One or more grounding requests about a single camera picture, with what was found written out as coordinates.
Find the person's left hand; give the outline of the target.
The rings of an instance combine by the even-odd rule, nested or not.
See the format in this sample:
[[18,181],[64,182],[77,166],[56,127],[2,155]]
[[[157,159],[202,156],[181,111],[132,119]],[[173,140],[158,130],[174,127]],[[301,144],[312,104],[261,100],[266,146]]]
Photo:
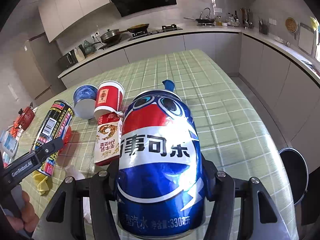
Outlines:
[[22,199],[24,201],[24,207],[21,209],[22,218],[16,218],[11,215],[6,215],[6,218],[16,232],[25,230],[26,232],[32,233],[39,222],[39,217],[35,213],[33,205],[30,203],[29,195],[23,190]]

